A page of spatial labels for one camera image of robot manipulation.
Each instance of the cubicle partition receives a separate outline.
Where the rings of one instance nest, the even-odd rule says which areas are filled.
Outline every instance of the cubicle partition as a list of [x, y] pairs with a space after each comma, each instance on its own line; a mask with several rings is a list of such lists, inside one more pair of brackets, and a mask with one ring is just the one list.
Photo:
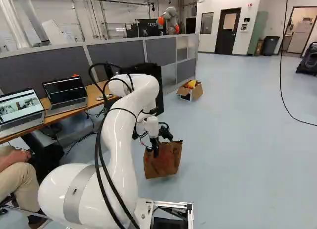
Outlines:
[[[128, 38], [21, 49], [0, 54], [0, 91], [33, 88], [45, 97], [42, 82], [74, 74], [91, 84], [89, 66], [110, 62], [121, 67], [154, 62], [161, 66], [163, 91], [169, 93], [188, 79], [195, 78], [198, 34]], [[99, 81], [107, 79], [95, 70]]]

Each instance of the laptop keyboard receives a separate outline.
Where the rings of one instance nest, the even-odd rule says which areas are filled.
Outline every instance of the laptop keyboard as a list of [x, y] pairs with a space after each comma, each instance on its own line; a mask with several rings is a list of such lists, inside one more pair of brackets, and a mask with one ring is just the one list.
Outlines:
[[75, 99], [75, 100], [72, 100], [72, 101], [69, 101], [69, 102], [60, 103], [60, 104], [54, 104], [54, 105], [52, 105], [51, 110], [60, 109], [60, 108], [66, 107], [66, 106], [71, 106], [71, 105], [74, 105], [74, 104], [83, 103], [85, 101], [86, 101], [86, 99], [82, 98], [82, 99]]
[[3, 125], [1, 127], [1, 131], [2, 130], [7, 130], [9, 128], [12, 128], [12, 127], [15, 127], [15, 126], [18, 126], [18, 125], [22, 125], [22, 124], [30, 122], [30, 121], [34, 121], [36, 119], [41, 118], [41, 116], [42, 116], [42, 113], [38, 113], [38, 114], [34, 114], [34, 115], [31, 115], [31, 116], [27, 116], [25, 118], [19, 119], [17, 121], [9, 122], [8, 124], [5, 124], [5, 125]]

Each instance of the person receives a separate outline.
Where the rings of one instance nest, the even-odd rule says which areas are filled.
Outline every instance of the person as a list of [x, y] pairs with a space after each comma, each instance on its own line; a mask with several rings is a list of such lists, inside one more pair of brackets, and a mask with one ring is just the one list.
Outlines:
[[[27, 163], [30, 158], [29, 151], [0, 147], [0, 202], [14, 193], [21, 209], [43, 214], [37, 200], [39, 183], [35, 169]], [[28, 216], [28, 220], [31, 229], [37, 229], [46, 221], [36, 216]]]

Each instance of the dark door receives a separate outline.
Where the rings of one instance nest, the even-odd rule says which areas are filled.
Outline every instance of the dark door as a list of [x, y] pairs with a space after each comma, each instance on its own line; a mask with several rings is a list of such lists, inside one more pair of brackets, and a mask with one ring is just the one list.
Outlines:
[[241, 8], [221, 10], [215, 53], [231, 55]]
[[196, 18], [186, 18], [186, 34], [195, 33], [196, 32]]

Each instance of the doorway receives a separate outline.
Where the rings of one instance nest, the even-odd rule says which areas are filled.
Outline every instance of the doorway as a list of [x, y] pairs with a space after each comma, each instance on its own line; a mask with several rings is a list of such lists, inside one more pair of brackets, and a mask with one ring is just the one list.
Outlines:
[[315, 26], [317, 6], [293, 7], [283, 40], [283, 55], [302, 57]]
[[186, 18], [186, 34], [195, 33], [196, 32], [196, 18]]
[[236, 38], [241, 8], [221, 10], [215, 53], [231, 55]]

